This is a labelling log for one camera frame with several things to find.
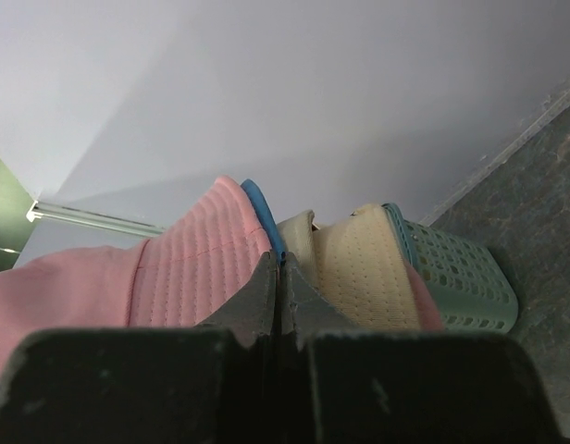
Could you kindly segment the pink beige bucket hat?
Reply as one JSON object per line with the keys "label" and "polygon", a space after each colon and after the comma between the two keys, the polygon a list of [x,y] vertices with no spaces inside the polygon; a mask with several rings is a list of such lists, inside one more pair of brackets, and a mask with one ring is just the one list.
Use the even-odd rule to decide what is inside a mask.
{"label": "pink beige bucket hat", "polygon": [[[0,374],[30,333],[54,327],[193,327],[221,308],[273,251],[241,184],[218,178],[163,234],[129,249],[79,248],[0,272]],[[403,258],[421,328],[440,312]]]}

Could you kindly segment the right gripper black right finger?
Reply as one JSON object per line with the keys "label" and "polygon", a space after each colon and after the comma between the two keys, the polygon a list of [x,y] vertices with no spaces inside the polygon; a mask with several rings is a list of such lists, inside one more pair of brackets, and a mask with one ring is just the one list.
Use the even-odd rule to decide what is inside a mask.
{"label": "right gripper black right finger", "polygon": [[496,333],[353,327],[281,265],[288,443],[561,443],[538,372]]}

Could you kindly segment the peach bucket hat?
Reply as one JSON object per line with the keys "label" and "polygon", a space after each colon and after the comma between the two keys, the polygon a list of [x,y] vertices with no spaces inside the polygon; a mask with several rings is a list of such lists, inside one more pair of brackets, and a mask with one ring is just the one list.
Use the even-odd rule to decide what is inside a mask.
{"label": "peach bucket hat", "polygon": [[277,224],[279,235],[286,251],[292,253],[309,284],[317,288],[319,284],[314,243],[314,217],[312,210],[302,211]]}

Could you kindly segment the blue bucket hat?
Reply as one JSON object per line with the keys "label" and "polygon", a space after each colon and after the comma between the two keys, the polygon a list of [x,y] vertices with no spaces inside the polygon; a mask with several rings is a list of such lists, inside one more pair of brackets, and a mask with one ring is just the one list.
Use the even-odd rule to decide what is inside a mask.
{"label": "blue bucket hat", "polygon": [[241,183],[241,187],[247,195],[258,221],[267,234],[272,250],[277,256],[277,264],[282,267],[285,262],[286,246],[281,238],[278,226],[272,215],[266,198],[258,185],[251,179],[246,179]]}

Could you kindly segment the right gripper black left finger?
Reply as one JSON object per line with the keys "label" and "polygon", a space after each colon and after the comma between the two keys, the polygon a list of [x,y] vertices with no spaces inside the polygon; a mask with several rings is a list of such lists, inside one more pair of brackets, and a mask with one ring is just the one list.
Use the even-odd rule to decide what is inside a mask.
{"label": "right gripper black left finger", "polygon": [[0,443],[268,443],[278,262],[192,328],[47,329],[0,376]]}

